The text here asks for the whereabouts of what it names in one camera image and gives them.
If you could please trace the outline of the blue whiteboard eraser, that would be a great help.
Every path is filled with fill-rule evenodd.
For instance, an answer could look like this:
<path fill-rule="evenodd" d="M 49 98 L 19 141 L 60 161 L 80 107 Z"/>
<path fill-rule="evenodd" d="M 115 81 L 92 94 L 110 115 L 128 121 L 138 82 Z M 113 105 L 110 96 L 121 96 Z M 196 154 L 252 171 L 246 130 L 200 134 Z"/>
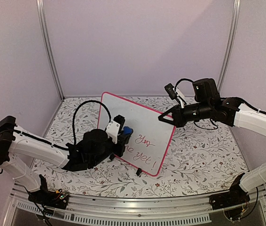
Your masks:
<path fill-rule="evenodd" d="M 124 126 L 123 127 L 123 134 L 124 135 L 131 135 L 133 133 L 133 129 L 128 127 L 128 126 Z"/>

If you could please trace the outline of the pink framed whiteboard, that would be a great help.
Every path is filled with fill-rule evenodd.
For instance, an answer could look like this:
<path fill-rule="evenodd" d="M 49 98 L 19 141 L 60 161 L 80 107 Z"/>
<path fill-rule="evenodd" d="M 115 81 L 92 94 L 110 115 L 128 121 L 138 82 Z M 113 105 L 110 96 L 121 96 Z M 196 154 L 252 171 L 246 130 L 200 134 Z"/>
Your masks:
<path fill-rule="evenodd" d="M 158 120 L 161 112 L 124 97 L 104 92 L 101 102 L 106 105 L 111 117 L 122 115 L 124 125 L 133 129 L 124 154 L 119 159 L 150 176 L 158 176 L 175 127 Z"/>

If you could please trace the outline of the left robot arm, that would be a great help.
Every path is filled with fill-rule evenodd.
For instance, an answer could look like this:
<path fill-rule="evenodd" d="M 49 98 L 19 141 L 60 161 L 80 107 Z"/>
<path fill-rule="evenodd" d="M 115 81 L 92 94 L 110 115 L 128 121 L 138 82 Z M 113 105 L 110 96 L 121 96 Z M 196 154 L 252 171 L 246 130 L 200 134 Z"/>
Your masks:
<path fill-rule="evenodd" d="M 18 155 L 47 161 L 71 172 L 92 169 L 106 158 L 123 156 L 133 134 L 124 122 L 124 117 L 118 115 L 105 129 L 93 129 L 78 143 L 63 147 L 24 130 L 16 124 L 15 117 L 7 116 L 0 121 L 0 168 L 25 187 L 29 201 L 65 209 L 69 194 L 62 189 L 50 191 L 45 177 L 33 172 Z"/>

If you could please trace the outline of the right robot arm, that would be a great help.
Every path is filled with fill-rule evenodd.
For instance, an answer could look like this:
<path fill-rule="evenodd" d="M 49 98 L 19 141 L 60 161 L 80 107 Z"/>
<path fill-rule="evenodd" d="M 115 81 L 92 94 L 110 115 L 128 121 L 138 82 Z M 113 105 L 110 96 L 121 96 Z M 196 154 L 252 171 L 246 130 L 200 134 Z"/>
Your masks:
<path fill-rule="evenodd" d="M 255 146 L 266 158 L 266 111 L 254 107 L 241 97 L 221 97 L 212 78 L 188 81 L 194 90 L 194 104 L 187 104 L 178 84 L 167 84 L 164 89 L 177 105 L 162 113 L 158 119 L 177 128 L 188 122 L 196 123 L 209 119 L 230 127 L 237 127 L 255 133 L 261 140 Z M 210 205 L 214 210 L 240 205 L 250 201 L 249 192 L 266 184 L 266 159 L 256 168 L 238 175 L 225 193 L 211 195 Z"/>

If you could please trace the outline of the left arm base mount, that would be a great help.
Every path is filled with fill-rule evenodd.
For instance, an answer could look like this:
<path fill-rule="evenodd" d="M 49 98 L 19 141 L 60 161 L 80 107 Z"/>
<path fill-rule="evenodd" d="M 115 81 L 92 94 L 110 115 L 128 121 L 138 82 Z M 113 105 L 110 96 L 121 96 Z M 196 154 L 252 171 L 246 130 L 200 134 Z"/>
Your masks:
<path fill-rule="evenodd" d="M 65 210 L 69 202 L 69 192 L 62 189 L 49 191 L 46 187 L 40 187 L 38 191 L 29 192 L 28 200 L 46 207 Z"/>

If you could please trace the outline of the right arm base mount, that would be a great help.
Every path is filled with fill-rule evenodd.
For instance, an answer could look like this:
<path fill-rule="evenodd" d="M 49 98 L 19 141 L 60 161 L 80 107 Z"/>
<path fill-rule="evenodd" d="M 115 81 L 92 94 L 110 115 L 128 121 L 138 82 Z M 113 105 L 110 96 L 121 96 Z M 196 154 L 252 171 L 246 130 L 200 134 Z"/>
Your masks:
<path fill-rule="evenodd" d="M 228 220 L 240 220 L 248 210 L 250 197 L 247 193 L 227 191 L 209 196 L 209 204 L 213 210 L 224 210 Z"/>

